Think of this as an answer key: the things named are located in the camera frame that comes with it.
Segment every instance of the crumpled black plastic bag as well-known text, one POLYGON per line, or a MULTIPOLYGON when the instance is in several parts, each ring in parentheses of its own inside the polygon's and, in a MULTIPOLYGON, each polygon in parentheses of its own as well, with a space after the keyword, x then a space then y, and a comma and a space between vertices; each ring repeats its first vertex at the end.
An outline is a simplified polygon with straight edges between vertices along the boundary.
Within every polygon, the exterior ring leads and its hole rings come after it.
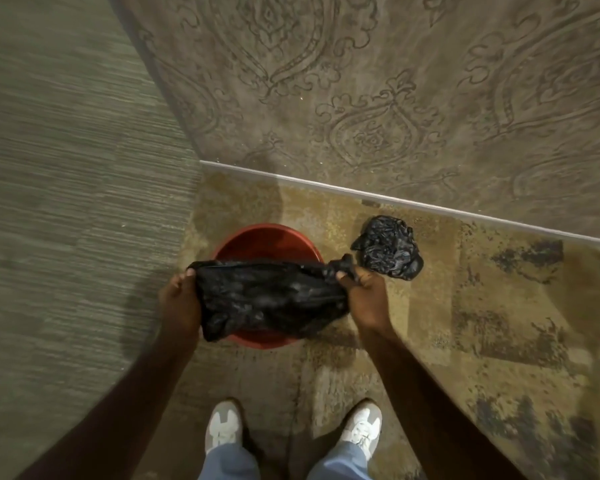
POLYGON ((369 219, 351 249, 360 251, 363 267, 391 278, 410 281, 424 266, 413 240, 413 229, 396 217, 376 216, 369 219))
POLYGON ((238 330, 273 330, 310 337, 349 313, 336 273, 357 279, 346 254, 328 264, 274 261, 197 261, 202 334, 215 342, 238 330))

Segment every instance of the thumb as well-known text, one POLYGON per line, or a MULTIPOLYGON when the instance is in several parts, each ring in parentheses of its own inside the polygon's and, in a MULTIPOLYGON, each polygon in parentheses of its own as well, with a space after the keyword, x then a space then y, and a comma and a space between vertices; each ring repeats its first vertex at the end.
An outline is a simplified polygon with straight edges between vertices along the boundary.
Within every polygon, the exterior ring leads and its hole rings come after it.
POLYGON ((353 281, 344 271, 338 271, 336 273, 336 278, 342 287, 347 291, 350 291, 356 286, 356 282, 353 281))
POLYGON ((182 290, 187 293, 195 293, 196 288, 196 270, 187 268, 187 274, 182 280, 182 290))

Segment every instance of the white sneaker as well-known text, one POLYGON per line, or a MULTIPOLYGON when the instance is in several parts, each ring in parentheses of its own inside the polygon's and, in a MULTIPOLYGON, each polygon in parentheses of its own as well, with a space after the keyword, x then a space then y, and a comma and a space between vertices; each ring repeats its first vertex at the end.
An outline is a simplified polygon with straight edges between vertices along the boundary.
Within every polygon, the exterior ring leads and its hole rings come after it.
POLYGON ((205 452, 228 443, 242 444, 242 415, 240 406, 233 399, 218 403, 211 412, 205 436, 205 452))
POLYGON ((353 410, 340 441, 358 445, 369 461, 378 446, 381 428, 382 411, 371 399, 365 399, 353 410))

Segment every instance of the red plastic basin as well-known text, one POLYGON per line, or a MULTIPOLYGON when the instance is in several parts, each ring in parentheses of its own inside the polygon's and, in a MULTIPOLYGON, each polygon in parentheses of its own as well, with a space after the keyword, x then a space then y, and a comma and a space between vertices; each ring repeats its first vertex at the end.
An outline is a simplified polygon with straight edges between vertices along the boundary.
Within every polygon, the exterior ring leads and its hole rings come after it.
MULTIPOLYGON (((291 227, 270 223, 243 227, 225 239, 212 258, 324 262, 320 252, 307 236, 291 227)), ((254 349, 275 349, 297 340, 273 331, 240 331, 227 338, 254 349)))

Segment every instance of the blue jeans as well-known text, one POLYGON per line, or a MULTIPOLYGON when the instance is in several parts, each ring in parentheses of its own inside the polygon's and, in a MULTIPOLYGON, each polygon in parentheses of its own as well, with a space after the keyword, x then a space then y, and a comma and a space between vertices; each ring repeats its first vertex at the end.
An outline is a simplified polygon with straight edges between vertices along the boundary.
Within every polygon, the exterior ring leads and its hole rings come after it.
MULTIPOLYGON (((211 450, 198 480, 260 480, 258 463, 241 445, 211 450)), ((309 472, 307 480, 370 480, 367 459, 359 446, 338 442, 309 472)))

